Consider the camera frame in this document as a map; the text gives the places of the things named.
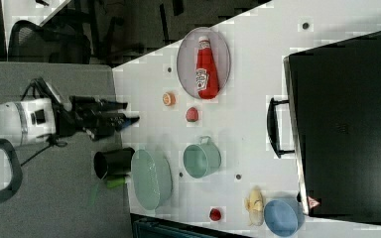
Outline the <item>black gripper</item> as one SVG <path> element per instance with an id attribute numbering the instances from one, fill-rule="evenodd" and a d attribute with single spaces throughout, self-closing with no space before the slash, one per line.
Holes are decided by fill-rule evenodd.
<path id="1" fill-rule="evenodd" d="M 109 119 L 104 113 L 125 110 L 127 102 L 108 101 L 87 96 L 71 96 L 71 109 L 60 106 L 55 112 L 56 133 L 60 138 L 71 137 L 77 132 L 86 133 L 92 141 L 98 141 L 123 130 L 140 120 L 139 116 L 127 117 L 121 113 Z"/>

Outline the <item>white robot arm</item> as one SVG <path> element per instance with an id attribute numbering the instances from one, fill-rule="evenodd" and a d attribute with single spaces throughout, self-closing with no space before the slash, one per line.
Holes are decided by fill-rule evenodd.
<path id="1" fill-rule="evenodd" d="M 0 104 L 0 204 L 16 194 L 23 181 L 18 148 L 41 143 L 61 147 L 62 138 L 77 133 L 99 141 L 139 121 L 122 112 L 125 103 L 86 97 L 71 102 L 70 109 L 50 98 Z"/>

